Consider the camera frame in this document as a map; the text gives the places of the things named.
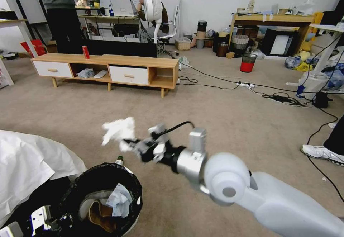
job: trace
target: white fan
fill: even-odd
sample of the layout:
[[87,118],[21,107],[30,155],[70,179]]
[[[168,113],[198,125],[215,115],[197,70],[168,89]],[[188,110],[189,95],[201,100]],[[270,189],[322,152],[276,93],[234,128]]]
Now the white fan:
[[158,31],[162,23],[161,0],[144,0],[144,15],[147,21],[155,21],[154,43],[157,43]]

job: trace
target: wooden tv cabinet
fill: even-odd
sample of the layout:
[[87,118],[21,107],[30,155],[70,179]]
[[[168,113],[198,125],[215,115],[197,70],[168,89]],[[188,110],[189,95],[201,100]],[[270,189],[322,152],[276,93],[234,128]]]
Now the wooden tv cabinet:
[[[54,87],[57,87],[56,78],[91,80],[106,82],[109,91],[111,83],[161,88],[163,98],[165,91],[174,89],[178,80],[178,60],[175,59],[107,54],[90,57],[47,53],[31,61],[38,75],[52,78]],[[78,77],[76,73],[85,68],[92,68],[96,73],[108,70],[108,74],[100,79]]]

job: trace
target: red soda can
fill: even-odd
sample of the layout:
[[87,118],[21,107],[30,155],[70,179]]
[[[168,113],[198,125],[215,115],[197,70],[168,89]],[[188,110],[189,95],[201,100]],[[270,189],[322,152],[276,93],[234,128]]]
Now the red soda can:
[[90,58],[89,50],[87,49],[86,45],[82,46],[82,52],[83,52],[83,55],[85,56],[86,59]]

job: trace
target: office chair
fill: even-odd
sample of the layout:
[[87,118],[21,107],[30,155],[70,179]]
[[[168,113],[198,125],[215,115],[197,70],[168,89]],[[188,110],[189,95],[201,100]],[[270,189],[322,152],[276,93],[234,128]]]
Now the office chair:
[[173,18],[170,21],[170,23],[161,24],[161,25],[172,25],[173,30],[168,35],[158,37],[158,44],[157,44],[158,56],[160,56],[160,53],[166,53],[167,55],[171,56],[172,58],[175,58],[175,57],[173,57],[171,52],[175,52],[177,56],[179,55],[179,53],[177,51],[167,51],[165,49],[165,44],[168,43],[169,39],[174,37],[177,33],[176,20],[177,20],[178,13],[179,13],[179,5],[176,5],[175,10],[173,12]]

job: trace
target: beige carpet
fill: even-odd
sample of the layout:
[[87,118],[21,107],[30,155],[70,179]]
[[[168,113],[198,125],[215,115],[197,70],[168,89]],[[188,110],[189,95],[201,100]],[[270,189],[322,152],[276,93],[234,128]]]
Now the beige carpet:
[[[217,76],[242,77],[245,81],[275,87],[297,82],[300,72],[283,67],[282,61],[257,61],[250,74],[239,71],[240,59],[216,57],[211,49],[181,52],[190,65]],[[147,129],[160,122],[172,127],[191,120],[207,130],[209,155],[231,152],[252,171],[264,171],[298,188],[338,216],[343,207],[334,188],[303,155],[299,148],[309,135],[332,118],[316,108],[296,108],[273,102],[244,87],[220,90],[205,86],[178,86],[164,99],[160,89],[140,89],[80,84],[58,80],[53,88],[47,77],[39,77],[28,59],[6,62],[15,85],[0,90],[0,128],[37,134],[59,141],[73,150],[87,167],[113,162],[120,154],[118,145],[101,147],[101,126],[133,116],[136,135],[144,138]],[[185,70],[198,74],[192,69]],[[234,87],[234,84],[195,76],[201,84]],[[256,88],[267,94],[277,92]],[[344,100],[333,97],[328,112],[341,116]],[[170,134],[174,145],[187,145],[190,126]],[[330,133],[324,127],[311,141],[322,144]],[[164,165],[143,164],[134,154],[124,154],[125,165],[143,186],[143,209],[129,236],[276,236],[262,227],[253,215],[239,207],[220,207],[197,193],[182,175]],[[344,193],[344,168],[327,161],[315,163]]]

